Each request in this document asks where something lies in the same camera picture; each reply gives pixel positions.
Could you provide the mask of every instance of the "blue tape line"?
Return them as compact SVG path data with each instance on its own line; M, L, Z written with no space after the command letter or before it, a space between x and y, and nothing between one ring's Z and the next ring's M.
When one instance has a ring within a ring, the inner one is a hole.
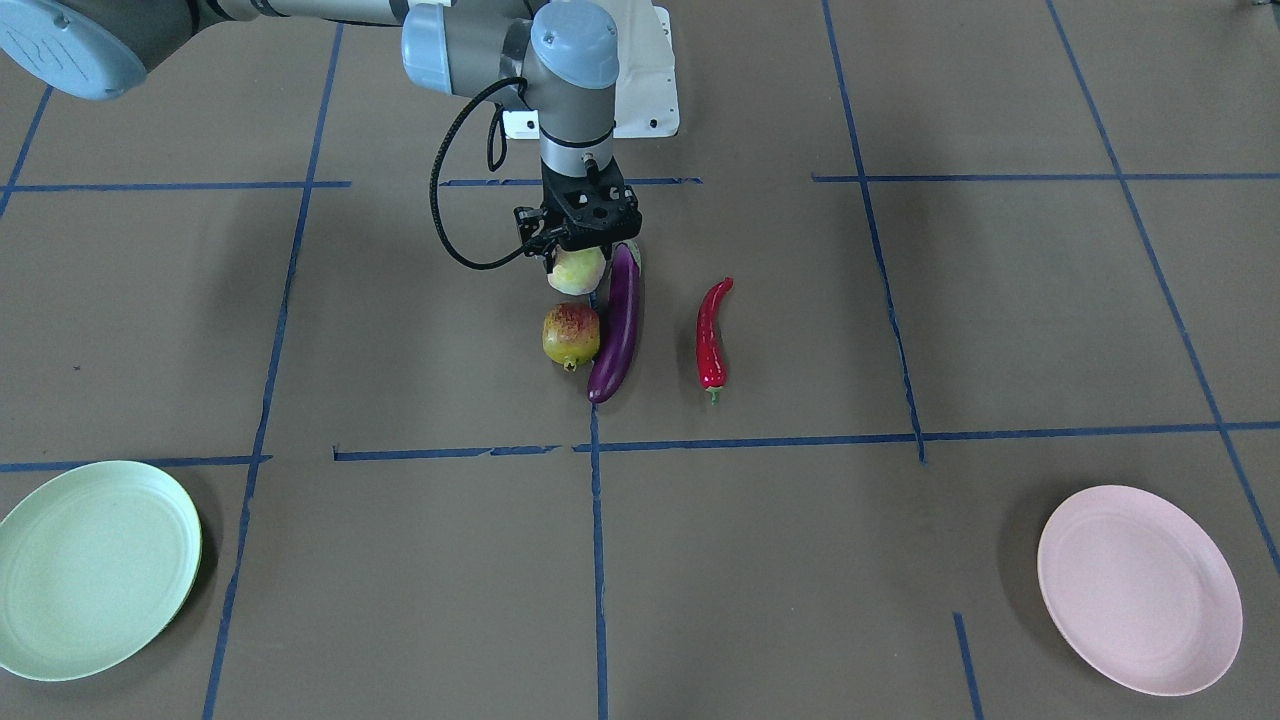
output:
M260 462L270 460L270 455L257 457ZM234 465L250 465L255 457L252 455L228 455L221 457L148 457L137 459L134 462L143 462L155 468L225 468ZM100 460L55 460L50 462L4 462L0 464L0 473L42 473L74 470L83 465L99 462Z
M372 452L333 451L334 462L365 462L379 460L436 460L440 457L480 457L481 455L545 455L558 445L512 445L506 447L442 447L438 450L381 450Z
M1280 420L1252 423L1224 423L1231 432L1280 430ZM1216 433L1215 423L1180 423L1169 425L1100 425L1082 428L1027 428L1007 430L959 430L922 433L925 442L964 442L993 439L1036 439L1062 437L1158 436ZM835 445L893 445L915 442L914 433L873 433L860 436L797 436L721 439L654 439L636 442L602 442L600 452L654 452L663 450L727 450L741 447L822 447ZM379 460L430 460L436 457L479 457L481 455L543 455L557 450L558 445L515 445L506 447L444 447L434 450L385 450L374 452L339 452L337 462ZM575 445L573 452L591 452L591 443Z
M858 184L863 191L863 208L867 210L867 225L872 236L872 249L876 251L876 266L879 269L881 283L884 286L884 305L888 310L888 324L893 329L897 359L902 368L902 386L906 391L906 406L911 414L911 430L915 433L916 454L920 457L920 464L925 464L928 459L924 454L924 437L920 433L920 416L915 407L915 391L911 388L911 372L908 369L906 348L902 346L902 331L899 327L897 310L893 306L893 291L890 288L888 266L884 263L884 250L881 247L879 228L876 224L876 209L872 206L872 188L867 182L867 168L863 165L863 150L858 142L858 126L854 123L854 108L849 101L849 88L845 85L845 68L840 59L840 46L836 44L836 27L831 20L829 0L822 0L822 14L827 22L827 40L831 44L831 59L836 65L840 100L845 106L845 123L849 126L849 142L854 149L854 164L858 167Z
M956 433L924 433L929 442L975 441L975 439L1029 439L1055 437L1106 437L1106 436L1156 436L1170 433L1216 433L1213 423L1185 423L1180 425L1112 425L1101 428L1038 428L1027 430L974 430Z
M535 178L481 178L481 179L449 179L443 181L440 187L507 187L507 186L538 186L543 181ZM627 178L627 184L704 184L703 178Z
M1224 423L1224 428L1234 432L1238 430L1280 430L1280 420L1262 421L1262 423Z
M817 437L760 437L731 439L658 439L641 442L600 443L602 452L649 452L655 450L724 450L733 447L814 447L824 445L886 445L915 442L913 433L867 434L867 436L817 436ZM573 446L573 452L593 451L590 445Z
M27 137L22 141L22 150L18 151L18 160L13 164L13 172L9 173L9 182L5 183L4 193L0 195L0 218L4 217L4 211L9 208L9 197L13 196L18 178L22 176L22 168L27 164L27 154L31 152L31 143L36 141L36 131L40 129L40 120L45 118L45 109L49 108L49 99L52 95L54 86L46 85L45 94L40 96L40 105L36 105L36 114L32 115L31 124L27 126Z
M1057 181L1115 181L1115 173L996 173L947 176L867 176L867 182L1057 182ZM1134 173L1119 176L1126 181L1272 181L1280 173ZM819 183L861 182L858 176L810 174Z
M14 192L164 192L183 190L302 190L306 181L268 182L141 182L83 184L19 184ZM317 181L312 188L351 187L351 181Z
M1132 181L1268 181L1280 179L1280 173L1125 173Z
M1201 365L1199 356L1196 352L1196 346L1192 343L1190 333L1187 331L1187 324L1183 322L1183 314L1178 310L1178 302L1174 300L1174 293L1169 288L1169 281L1165 278L1165 270L1160 265L1160 259L1156 258L1156 249L1151 243L1151 236L1147 233L1147 224L1142 220L1142 213L1138 211L1138 202L1134 200L1133 191L1129 188L1129 182L1125 179L1124 172L1120 168L1120 160L1111 143L1111 137L1107 135L1107 129L1102 124L1102 115L1098 113L1098 106L1093 101L1093 94L1089 92L1089 86L1084 81L1084 72L1080 69L1080 64L1075 59L1075 51L1071 49L1071 41L1066 37L1066 28L1062 26L1062 19L1057 14L1057 8L1053 5L1053 0L1044 0L1044 4L1048 6L1050 15L1053 18L1053 26L1057 28L1057 35L1062 40L1062 47L1066 50L1066 56L1071 61L1071 70L1075 72L1075 79L1080 83L1080 92L1084 94L1084 101L1088 104L1089 113L1093 115L1098 136L1102 138L1102 146L1107 151L1107 158L1111 160L1111 168L1115 170L1116 179L1120 182L1120 188L1124 191L1125 201L1129 204L1129 211L1133 214L1133 222L1138 225L1138 234L1142 237L1142 245L1147 251L1147 259L1151 261L1151 269L1155 272L1156 281L1160 283L1160 291L1165 295L1165 302L1169 305L1169 313L1172 315L1174 324L1178 327L1178 334L1183 338L1183 346L1187 348L1187 356L1192 361L1192 368L1196 370L1196 379L1199 380L1201 391L1204 393L1204 401L1208 404L1210 413L1213 415L1213 423L1219 434L1222 437L1222 445L1226 447L1226 454L1231 459L1231 465L1235 469L1235 477L1240 482L1240 489L1244 491L1244 498L1249 503L1249 510L1253 511L1253 520L1258 525L1258 532L1262 533L1262 542L1266 544L1267 552L1271 555L1271 562L1275 565L1276 574L1280 574L1280 552L1276 550L1276 543L1271 537L1271 530L1267 528L1266 518L1263 518L1262 509L1258 506L1258 501L1253 495L1253 487L1249 484L1249 478L1244 471L1244 465L1240 462L1240 459L1235 452L1235 443L1231 441L1231 434L1228 432L1226 425L1222 421L1222 413L1219 410L1217 401L1213 398L1213 391L1210 388L1204 368Z
M595 557L595 693L599 720L609 719L609 656L604 628L604 523L600 511L600 420L591 404L591 519Z
M329 97L333 95L333 78L338 70L338 53L342 49L343 26L337 24L333 36L333 50L329 54L329 72L325 76L324 94L320 97L320 111L316 118L315 137L311 141L311 159L307 165L307 181L302 190L302 202L298 206L298 223L293 232L293 247L289 251L289 269L284 277L284 292L280 297L280 311L275 322L275 340L271 345L271 360L266 370L266 386L262 389L262 416L257 425L257 434L253 437L253 456L262 454L266 442L266 427L271 415L271 400L275 393L275 377L280 368L280 352L284 348L284 331L289 319L289 293L293 290L293 277L298 266L298 251L302 249L302 236L307 224L307 213L311 208L311 188L315 183L316 165L320 161L320 145L324 140L325 117L329 114ZM248 538L250 502L253 500L253 491L257 488L257 471L260 462L251 462L248 477L244 482L244 500L241 503L239 534L236 541L236 568L232 570L232 579L227 583L227 596L223 601L223 616L218 624L218 643L214 647L214 661L209 670L209 689L205 693L204 720L212 720L214 706L218 701L218 684L223 675L223 660L227 656L227 639L230 633L232 610L236 606L236 592L239 588L239 573L244 560L244 541Z
M973 705L974 720L983 720L982 696L978 694L978 675L973 671L973 656L969 655L969 635L964 630L964 615L952 612L956 624L956 641L960 643L960 660L964 661L964 676L969 683L969 703Z

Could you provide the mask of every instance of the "yellow onion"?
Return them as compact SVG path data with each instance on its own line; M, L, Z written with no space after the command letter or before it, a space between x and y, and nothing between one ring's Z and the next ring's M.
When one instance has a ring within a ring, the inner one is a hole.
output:
M600 351L600 316L585 302L561 302L543 320L543 352L566 370Z
M557 250L547 282L564 295L586 295L600 284L605 265L599 247Z

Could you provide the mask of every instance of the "plate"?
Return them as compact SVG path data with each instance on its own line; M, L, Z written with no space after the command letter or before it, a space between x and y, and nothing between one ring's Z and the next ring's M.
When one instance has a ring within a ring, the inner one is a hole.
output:
M1156 696L1216 683L1240 648L1240 591L1221 551L1149 492L1100 486L1044 525L1038 573L1066 642L1112 680Z
M114 460L49 480L0 523L0 666L73 680L124 661L187 600L200 547L163 470Z

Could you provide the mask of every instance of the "purple eggplant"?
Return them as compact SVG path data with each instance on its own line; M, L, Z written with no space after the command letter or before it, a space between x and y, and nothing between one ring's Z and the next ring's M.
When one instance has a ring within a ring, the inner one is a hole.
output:
M622 386L635 357L640 337L640 311L644 309L644 282L640 278L640 250L631 241L613 250L609 278L609 306L604 309L600 354L595 356L586 398L604 402Z

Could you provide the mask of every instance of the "green plate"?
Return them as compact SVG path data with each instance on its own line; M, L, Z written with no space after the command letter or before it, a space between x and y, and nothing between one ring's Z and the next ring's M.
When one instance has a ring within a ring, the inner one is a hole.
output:
M116 460L49 480L0 523L0 666L73 680L124 661L187 600L200 542L163 470Z

